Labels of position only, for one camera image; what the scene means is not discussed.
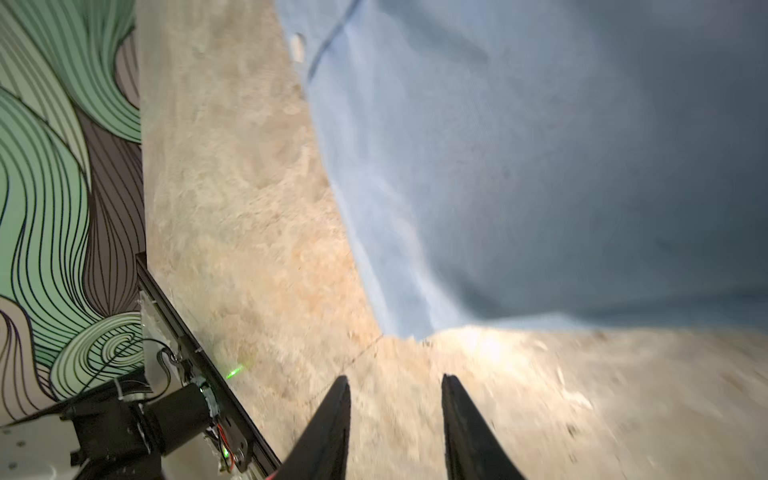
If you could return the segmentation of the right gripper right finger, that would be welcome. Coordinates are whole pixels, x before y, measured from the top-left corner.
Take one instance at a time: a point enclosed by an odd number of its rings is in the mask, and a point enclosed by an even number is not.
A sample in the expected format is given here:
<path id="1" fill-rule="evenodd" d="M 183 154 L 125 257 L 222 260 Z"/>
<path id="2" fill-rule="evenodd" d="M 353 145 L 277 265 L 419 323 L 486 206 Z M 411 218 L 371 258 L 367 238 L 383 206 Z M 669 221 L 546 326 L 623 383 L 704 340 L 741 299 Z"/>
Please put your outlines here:
<path id="1" fill-rule="evenodd" d="M 443 376 L 442 411 L 448 479 L 525 479 L 457 376 Z"/>

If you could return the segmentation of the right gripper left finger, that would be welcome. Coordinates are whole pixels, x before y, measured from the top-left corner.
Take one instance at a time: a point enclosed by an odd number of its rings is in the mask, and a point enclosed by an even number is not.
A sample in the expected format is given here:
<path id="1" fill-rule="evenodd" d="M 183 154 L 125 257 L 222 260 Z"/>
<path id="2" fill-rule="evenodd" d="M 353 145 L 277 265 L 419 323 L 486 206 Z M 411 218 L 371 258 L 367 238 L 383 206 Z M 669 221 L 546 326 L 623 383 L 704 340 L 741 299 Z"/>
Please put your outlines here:
<path id="1" fill-rule="evenodd" d="M 330 387 L 276 480 L 344 480 L 351 428 L 351 394 L 346 376 Z"/>

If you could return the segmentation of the light blue long sleeve shirt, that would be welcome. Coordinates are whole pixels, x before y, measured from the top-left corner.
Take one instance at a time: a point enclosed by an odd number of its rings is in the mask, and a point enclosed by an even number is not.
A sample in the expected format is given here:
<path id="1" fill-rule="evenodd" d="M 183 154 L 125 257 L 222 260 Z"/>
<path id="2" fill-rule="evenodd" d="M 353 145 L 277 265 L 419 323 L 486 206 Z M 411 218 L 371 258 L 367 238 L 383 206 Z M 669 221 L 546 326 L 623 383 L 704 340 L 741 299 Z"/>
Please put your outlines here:
<path id="1" fill-rule="evenodd" d="M 767 328 L 763 1 L 280 1 L 373 315 Z"/>

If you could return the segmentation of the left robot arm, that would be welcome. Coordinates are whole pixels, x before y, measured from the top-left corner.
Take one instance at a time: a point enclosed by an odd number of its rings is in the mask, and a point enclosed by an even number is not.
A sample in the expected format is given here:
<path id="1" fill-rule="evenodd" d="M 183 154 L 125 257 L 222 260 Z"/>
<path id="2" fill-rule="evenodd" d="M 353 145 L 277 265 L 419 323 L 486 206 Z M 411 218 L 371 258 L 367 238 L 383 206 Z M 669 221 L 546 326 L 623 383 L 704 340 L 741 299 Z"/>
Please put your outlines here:
<path id="1" fill-rule="evenodd" d="M 223 479 L 220 408 L 200 377 L 159 397 L 128 375 L 1 427 L 4 479 Z"/>

